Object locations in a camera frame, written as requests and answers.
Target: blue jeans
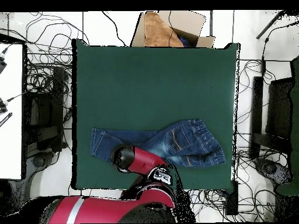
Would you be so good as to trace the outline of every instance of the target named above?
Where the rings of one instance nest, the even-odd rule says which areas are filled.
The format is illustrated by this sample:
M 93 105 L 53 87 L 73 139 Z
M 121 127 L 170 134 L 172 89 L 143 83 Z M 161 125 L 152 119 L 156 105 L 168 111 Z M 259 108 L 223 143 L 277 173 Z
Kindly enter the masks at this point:
M 211 167 L 225 162 L 219 143 L 199 120 L 182 120 L 160 131 L 92 129 L 90 154 L 107 162 L 113 148 L 134 145 L 184 167 Z

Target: cardboard box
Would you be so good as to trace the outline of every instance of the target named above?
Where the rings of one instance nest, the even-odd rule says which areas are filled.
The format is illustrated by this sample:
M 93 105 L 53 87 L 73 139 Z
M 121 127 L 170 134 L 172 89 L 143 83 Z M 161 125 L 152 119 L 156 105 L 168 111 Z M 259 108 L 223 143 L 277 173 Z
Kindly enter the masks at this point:
M 173 28 L 177 35 L 188 39 L 194 47 L 211 48 L 215 37 L 200 37 L 206 17 L 188 10 L 161 10 L 158 12 L 163 22 Z M 145 42 L 145 19 L 141 13 L 131 42 L 132 47 L 144 47 Z

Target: green table surface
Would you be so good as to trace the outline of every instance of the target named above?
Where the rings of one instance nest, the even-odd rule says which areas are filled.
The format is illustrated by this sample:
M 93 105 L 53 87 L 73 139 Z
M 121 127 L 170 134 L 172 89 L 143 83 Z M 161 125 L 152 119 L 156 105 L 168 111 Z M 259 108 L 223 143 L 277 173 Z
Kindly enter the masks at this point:
M 179 167 L 186 189 L 231 189 L 232 133 L 238 44 L 225 49 L 85 46 L 77 40 L 76 189 L 127 189 L 123 174 L 89 154 L 91 130 L 161 130 L 201 118 L 227 162 Z

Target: jeans leg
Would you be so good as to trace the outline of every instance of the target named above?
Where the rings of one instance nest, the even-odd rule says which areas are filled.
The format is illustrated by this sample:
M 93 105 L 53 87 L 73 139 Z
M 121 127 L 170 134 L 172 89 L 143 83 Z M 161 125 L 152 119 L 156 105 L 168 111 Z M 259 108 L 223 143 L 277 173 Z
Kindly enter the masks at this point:
M 92 156 L 111 162 L 111 152 L 117 145 L 140 146 L 156 133 L 157 131 L 117 131 L 93 128 L 89 152 Z

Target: silver stripe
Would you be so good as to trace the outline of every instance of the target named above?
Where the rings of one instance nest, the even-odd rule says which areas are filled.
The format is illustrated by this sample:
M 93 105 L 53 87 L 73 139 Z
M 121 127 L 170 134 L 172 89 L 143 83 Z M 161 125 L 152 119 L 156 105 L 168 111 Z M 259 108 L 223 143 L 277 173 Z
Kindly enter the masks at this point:
M 83 197 L 78 198 L 76 204 L 74 205 L 74 207 L 72 207 L 71 213 L 69 213 L 67 224 L 74 224 L 75 223 L 77 214 L 78 214 L 78 212 L 80 210 L 80 207 L 83 204 L 83 202 L 84 202 Z

